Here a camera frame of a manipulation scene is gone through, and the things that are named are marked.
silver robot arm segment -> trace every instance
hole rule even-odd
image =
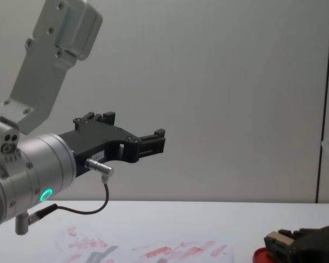
[[[46,0],[0,119],[29,134],[52,110],[67,70],[88,57],[102,16],[83,0]]]
[[[0,224],[24,218],[75,179],[76,162],[63,139],[48,134],[19,142],[19,135],[48,118],[67,70],[88,57],[102,20],[83,0],[46,0],[12,93],[0,105]]]

cable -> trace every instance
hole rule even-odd
[[[76,214],[80,214],[80,215],[96,214],[96,213],[100,212],[101,210],[103,210],[107,206],[107,203],[109,202],[109,198],[110,198],[109,187],[107,186],[107,184],[104,184],[104,186],[105,186],[105,191],[106,191],[106,200],[105,200],[105,203],[97,210],[85,212],[85,211],[74,210],[74,209],[71,209],[71,208],[68,208],[68,207],[61,207],[59,205],[57,206],[57,209],[66,210],[66,211],[76,213]]]
[[[96,214],[96,213],[100,212],[107,206],[107,203],[109,202],[109,198],[110,198],[109,187],[107,186],[107,184],[104,184],[104,187],[105,187],[105,191],[106,191],[106,200],[105,200],[105,203],[99,209],[94,210],[94,211],[85,212],[85,211],[74,210],[74,209],[68,208],[68,207],[60,207],[57,204],[52,204],[52,205],[45,207],[44,209],[41,209],[39,211],[36,211],[34,214],[30,215],[30,225],[39,221],[40,219],[44,218],[45,216],[51,214],[53,211],[56,211],[57,209],[66,210],[66,211],[80,214],[80,215],[92,215],[92,214]]]

green led ring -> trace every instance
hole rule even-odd
[[[45,190],[45,192],[43,192],[43,194],[40,196],[40,202],[46,201],[52,194],[53,190],[51,188]]]

black cable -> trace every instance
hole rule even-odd
[[[105,191],[106,191],[106,200],[105,200],[105,203],[97,210],[85,212],[85,211],[74,210],[74,209],[71,209],[71,208],[68,208],[68,207],[61,207],[59,205],[57,206],[57,209],[66,210],[66,211],[76,213],[76,214],[80,214],[80,215],[96,214],[96,213],[100,212],[101,210],[103,210],[107,206],[107,203],[109,202],[109,198],[110,198],[109,187],[107,186],[107,184],[104,184],[104,186],[105,186]]]
[[[101,210],[103,210],[106,206],[107,203],[109,202],[109,198],[110,198],[110,191],[109,191],[109,187],[107,186],[107,184],[104,184],[105,187],[105,191],[106,191],[106,200],[105,203],[97,210],[94,211],[78,211],[78,210],[74,210],[68,207],[60,207],[57,204],[52,204],[48,207],[45,207],[39,211],[36,211],[35,214],[38,216],[38,220],[42,219],[43,217],[51,214],[53,211],[56,211],[57,209],[61,209],[61,210],[66,210],[72,213],[76,213],[76,214],[81,214],[81,215],[92,215],[92,214],[96,214],[98,212],[100,212]]]

paper sheet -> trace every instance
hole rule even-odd
[[[70,227],[44,247],[39,263],[233,263],[230,239],[154,229]]]

